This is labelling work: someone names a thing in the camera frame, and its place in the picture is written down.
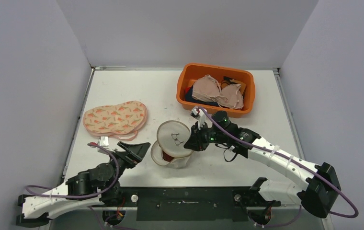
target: tabletop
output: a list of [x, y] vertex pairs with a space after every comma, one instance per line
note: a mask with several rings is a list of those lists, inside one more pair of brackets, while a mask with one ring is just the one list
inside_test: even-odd
[[[259, 133], [270, 143], [299, 157], [273, 71], [249, 72], [254, 76], [256, 89], [253, 109], [242, 118], [231, 118], [231, 121]], [[190, 111], [184, 110], [176, 101], [180, 73], [181, 70], [97, 70], [90, 82], [84, 111], [101, 105], [140, 101], [148, 109], [148, 119], [138, 136], [127, 143], [150, 142], [152, 145], [163, 122], [177, 120], [190, 127], [196, 121], [190, 116]], [[86, 131], [82, 122], [78, 125], [65, 180], [109, 160], [107, 155], [87, 146], [89, 142], [97, 142], [97, 138]], [[117, 139], [110, 138], [110, 148], [120, 149], [117, 142]], [[232, 153], [226, 152], [227, 159], [231, 157], [229, 154]], [[206, 151], [195, 152], [182, 169], [158, 166], [148, 150], [143, 161], [135, 168], [125, 170], [119, 181], [121, 186], [135, 187], [251, 186], [259, 177], [288, 181], [267, 166], [241, 156], [233, 162], [225, 162], [223, 149], [210, 145]]]

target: bolt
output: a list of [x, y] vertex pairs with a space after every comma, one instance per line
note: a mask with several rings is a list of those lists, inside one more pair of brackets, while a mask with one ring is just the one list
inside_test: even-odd
[[234, 196], [234, 200], [235, 200], [235, 201], [239, 202], [239, 201], [240, 201], [240, 199], [241, 199], [241, 195], [240, 195], [240, 194], [236, 194], [236, 195]]
[[134, 203], [137, 202], [138, 201], [138, 196], [137, 195], [132, 195], [131, 196], [131, 201], [134, 202]]

